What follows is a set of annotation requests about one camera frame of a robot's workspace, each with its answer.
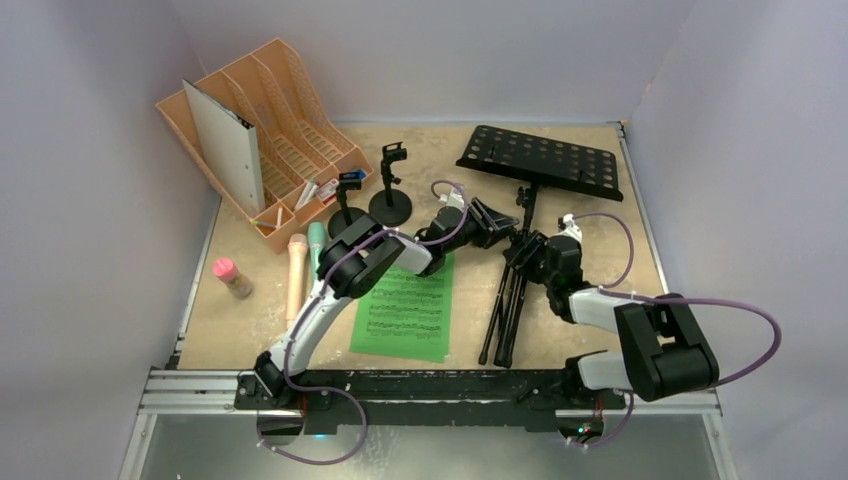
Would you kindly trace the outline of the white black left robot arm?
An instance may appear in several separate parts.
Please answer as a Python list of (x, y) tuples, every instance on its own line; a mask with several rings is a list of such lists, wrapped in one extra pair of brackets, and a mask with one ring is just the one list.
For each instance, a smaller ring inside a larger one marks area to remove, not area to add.
[(316, 283), (283, 337), (256, 359), (259, 395), (272, 408), (297, 399), (295, 376), (306, 371), (318, 344), (338, 315), (365, 296), (391, 269), (419, 277), (437, 272), (453, 251), (471, 245), (488, 249), (517, 232), (520, 219), (474, 197), (461, 207), (446, 205), (414, 234), (379, 223), (366, 214), (334, 237), (319, 256)]

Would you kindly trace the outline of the mint green toy microphone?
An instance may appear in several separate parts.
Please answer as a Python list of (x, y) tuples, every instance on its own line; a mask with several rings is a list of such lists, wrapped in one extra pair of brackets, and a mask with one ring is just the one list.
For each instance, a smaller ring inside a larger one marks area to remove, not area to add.
[(307, 231), (307, 240), (310, 261), (309, 291), (311, 291), (317, 281), (318, 269), (320, 267), (320, 255), (328, 243), (328, 233), (325, 225), (322, 222), (310, 223)]

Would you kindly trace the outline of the black mic stand for pink mic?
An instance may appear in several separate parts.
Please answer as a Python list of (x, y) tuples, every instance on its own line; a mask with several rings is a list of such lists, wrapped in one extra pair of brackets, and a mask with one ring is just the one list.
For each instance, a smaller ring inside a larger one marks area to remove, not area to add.
[(330, 217), (327, 224), (327, 231), (331, 239), (338, 237), (347, 227), (365, 214), (364, 210), (351, 207), (348, 203), (348, 192), (361, 190), (363, 181), (363, 179), (355, 178), (351, 172), (340, 173), (338, 176), (339, 185), (335, 196), (339, 210)]

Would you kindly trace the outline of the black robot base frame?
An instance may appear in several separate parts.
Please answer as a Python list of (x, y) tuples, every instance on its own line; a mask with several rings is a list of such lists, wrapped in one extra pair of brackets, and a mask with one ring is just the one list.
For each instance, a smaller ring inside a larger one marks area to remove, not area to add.
[(309, 435), (340, 426), (522, 427), (528, 432), (600, 435), (604, 411), (624, 412), (612, 390), (572, 388), (561, 369), (307, 370), (278, 398), (254, 371), (237, 376), (238, 410), (297, 410)]

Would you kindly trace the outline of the black tripod music stand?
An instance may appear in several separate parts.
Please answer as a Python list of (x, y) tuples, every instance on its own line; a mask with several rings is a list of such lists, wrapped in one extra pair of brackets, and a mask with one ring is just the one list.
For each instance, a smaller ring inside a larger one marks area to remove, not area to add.
[[(616, 155), (608, 150), (568, 143), (490, 125), (477, 126), (456, 164), (528, 183), (517, 190), (523, 220), (511, 240), (531, 230), (538, 193), (549, 187), (621, 202)], [(480, 365), (509, 368), (529, 280), (525, 271), (504, 265), (489, 326), (478, 357)]]

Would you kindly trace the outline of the black mic stand with green mic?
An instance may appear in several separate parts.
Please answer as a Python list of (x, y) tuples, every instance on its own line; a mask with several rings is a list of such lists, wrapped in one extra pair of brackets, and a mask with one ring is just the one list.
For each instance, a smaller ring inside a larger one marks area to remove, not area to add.
[(405, 192), (395, 188), (401, 183), (401, 179), (392, 172), (393, 163), (406, 159), (407, 149), (402, 146), (402, 141), (382, 147), (380, 174), (383, 189), (371, 198), (368, 208), (371, 216), (388, 227), (400, 226), (412, 214), (411, 198)]

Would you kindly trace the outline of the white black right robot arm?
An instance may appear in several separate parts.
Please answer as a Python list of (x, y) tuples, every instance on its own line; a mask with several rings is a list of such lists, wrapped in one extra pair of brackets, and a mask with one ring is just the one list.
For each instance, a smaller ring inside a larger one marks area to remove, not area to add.
[(562, 321), (616, 334), (616, 351), (572, 357), (561, 381), (564, 399), (584, 407), (601, 390), (631, 392), (644, 401), (707, 389), (718, 383), (718, 361), (692, 310), (679, 295), (616, 298), (586, 281), (582, 246), (568, 235), (534, 232), (503, 253), (506, 263), (543, 286)]

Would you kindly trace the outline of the pink toy microphone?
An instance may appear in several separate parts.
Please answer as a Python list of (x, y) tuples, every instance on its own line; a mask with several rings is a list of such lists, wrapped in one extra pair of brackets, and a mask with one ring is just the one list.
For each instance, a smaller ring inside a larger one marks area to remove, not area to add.
[(287, 245), (287, 252), (289, 268), (285, 320), (286, 328), (290, 328), (294, 324), (304, 300), (304, 272), (308, 253), (307, 237), (301, 233), (292, 235)]

